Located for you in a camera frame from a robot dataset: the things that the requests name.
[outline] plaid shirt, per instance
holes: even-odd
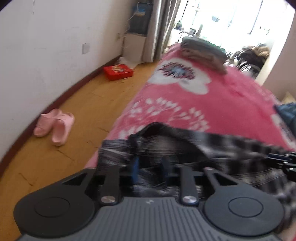
[[[177,198],[178,187],[167,186],[154,171],[163,156],[169,156],[172,164],[187,165],[194,171],[212,167],[276,197],[285,209],[281,231],[291,224],[296,213],[296,183],[288,181],[281,170],[266,165],[269,153],[284,155],[288,151],[243,137],[151,123],[128,140],[105,140],[99,150],[97,172],[104,172],[110,165],[126,165],[138,155],[140,169],[133,195]],[[204,198],[202,187],[197,185],[196,189]]]

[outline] red box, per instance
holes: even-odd
[[[104,67],[103,70],[109,80],[118,80],[133,76],[133,70],[125,64]]]

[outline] pink slipper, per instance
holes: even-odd
[[[46,136],[52,129],[55,120],[61,114],[62,114],[62,111],[60,109],[53,109],[51,110],[51,112],[47,114],[42,114],[39,117],[36,127],[33,131],[34,135],[37,137]]]
[[[74,124],[74,115],[72,113],[62,113],[54,123],[52,131],[52,142],[55,146],[64,145],[72,125]]]

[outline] pink blanket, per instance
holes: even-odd
[[[126,139],[151,122],[239,135],[289,150],[296,142],[273,105],[275,97],[234,68],[220,75],[180,55],[175,45],[114,123],[107,139]],[[95,166],[94,155],[86,165]]]

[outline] dark red baseboard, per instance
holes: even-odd
[[[110,60],[108,63],[103,66],[97,68],[95,71],[91,72],[89,75],[78,81],[75,85],[70,87],[67,91],[65,91],[59,98],[57,98],[54,102],[52,102],[42,113],[48,113],[54,108],[59,108],[67,99],[69,99],[77,90],[83,87],[87,82],[98,76],[105,66],[110,66],[116,63],[120,56]],[[33,130],[36,126],[37,120],[39,116],[36,117],[35,120],[23,131],[23,133],[18,137],[18,139],[13,143],[13,145],[6,152],[5,156],[2,158],[0,162],[0,178],[2,177],[6,167],[9,165],[13,157],[17,154],[17,152],[21,149],[23,144],[31,137],[33,134]]]

